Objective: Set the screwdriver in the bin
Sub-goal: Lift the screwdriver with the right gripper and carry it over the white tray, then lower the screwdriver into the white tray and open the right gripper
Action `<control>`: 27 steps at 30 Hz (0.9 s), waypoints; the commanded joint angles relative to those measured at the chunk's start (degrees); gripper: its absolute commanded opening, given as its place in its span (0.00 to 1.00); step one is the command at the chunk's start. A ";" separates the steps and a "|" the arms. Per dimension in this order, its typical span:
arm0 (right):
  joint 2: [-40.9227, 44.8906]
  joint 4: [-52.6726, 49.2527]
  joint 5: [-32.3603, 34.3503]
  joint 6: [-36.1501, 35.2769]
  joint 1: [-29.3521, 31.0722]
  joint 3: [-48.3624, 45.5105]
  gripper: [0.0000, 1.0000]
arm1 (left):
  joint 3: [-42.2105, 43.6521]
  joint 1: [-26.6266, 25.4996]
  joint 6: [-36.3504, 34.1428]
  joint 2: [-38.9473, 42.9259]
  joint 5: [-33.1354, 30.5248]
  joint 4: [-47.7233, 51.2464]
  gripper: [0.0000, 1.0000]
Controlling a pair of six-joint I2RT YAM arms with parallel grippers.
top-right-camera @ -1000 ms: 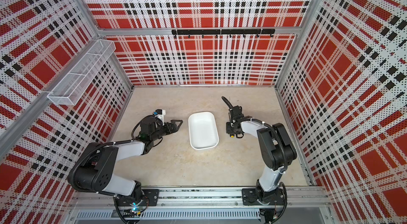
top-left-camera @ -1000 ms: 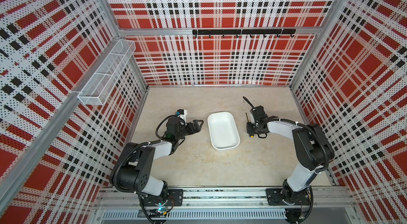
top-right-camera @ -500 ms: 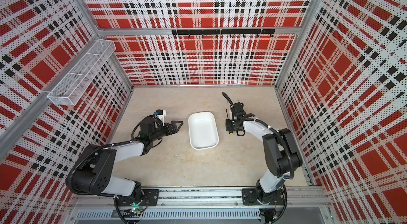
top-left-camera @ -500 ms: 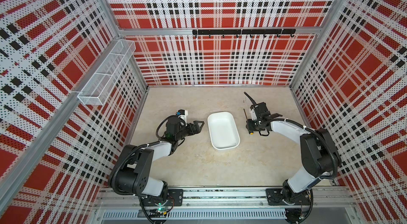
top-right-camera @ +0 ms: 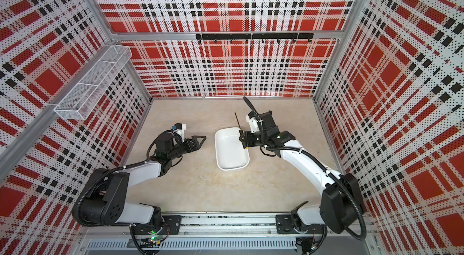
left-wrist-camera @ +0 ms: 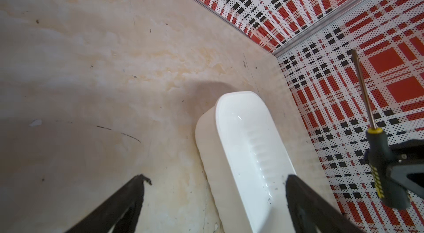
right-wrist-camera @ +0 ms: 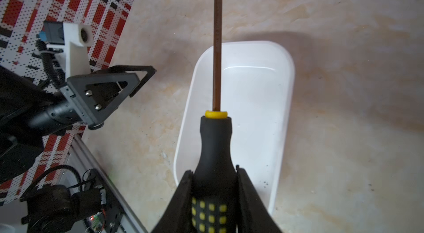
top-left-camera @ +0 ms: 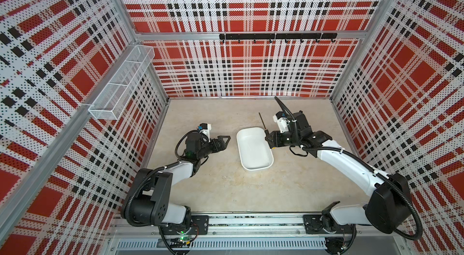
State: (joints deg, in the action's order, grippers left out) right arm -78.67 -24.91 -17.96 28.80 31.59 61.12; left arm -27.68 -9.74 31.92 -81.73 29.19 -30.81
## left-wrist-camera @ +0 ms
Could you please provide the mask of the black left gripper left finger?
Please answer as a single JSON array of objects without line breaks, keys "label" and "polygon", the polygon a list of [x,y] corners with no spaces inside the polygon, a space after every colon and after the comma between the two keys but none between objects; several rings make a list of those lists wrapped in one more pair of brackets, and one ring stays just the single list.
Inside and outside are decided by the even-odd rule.
[{"label": "black left gripper left finger", "polygon": [[136,175],[99,207],[68,230],[69,233],[134,233],[144,202],[144,175]]}]

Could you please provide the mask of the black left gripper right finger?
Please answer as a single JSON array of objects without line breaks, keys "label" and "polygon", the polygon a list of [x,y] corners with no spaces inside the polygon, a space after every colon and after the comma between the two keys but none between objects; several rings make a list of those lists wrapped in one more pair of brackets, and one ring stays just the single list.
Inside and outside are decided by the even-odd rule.
[{"label": "black left gripper right finger", "polygon": [[297,175],[289,175],[286,198],[297,233],[361,233]]}]

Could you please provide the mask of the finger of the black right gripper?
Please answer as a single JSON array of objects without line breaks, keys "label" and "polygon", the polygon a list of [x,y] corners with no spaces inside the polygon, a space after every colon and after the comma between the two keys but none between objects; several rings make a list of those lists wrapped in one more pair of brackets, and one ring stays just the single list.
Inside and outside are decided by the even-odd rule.
[{"label": "finger of the black right gripper", "polygon": [[390,163],[386,176],[420,198],[424,198],[424,140],[411,139],[390,146],[397,161]]}]

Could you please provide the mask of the black yellow screwdriver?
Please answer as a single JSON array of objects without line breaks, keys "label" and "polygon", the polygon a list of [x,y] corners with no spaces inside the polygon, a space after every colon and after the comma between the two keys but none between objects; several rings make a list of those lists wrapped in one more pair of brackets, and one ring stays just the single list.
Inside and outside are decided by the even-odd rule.
[{"label": "black yellow screwdriver", "polygon": [[405,188],[390,179],[386,171],[391,163],[398,163],[399,159],[392,152],[386,132],[378,127],[373,113],[369,94],[365,85],[360,59],[356,50],[352,50],[352,61],[361,88],[362,100],[365,105],[370,127],[366,132],[366,138],[370,145],[367,153],[368,165],[372,170],[375,189],[381,202],[392,209],[406,210],[411,206],[409,195]]}]

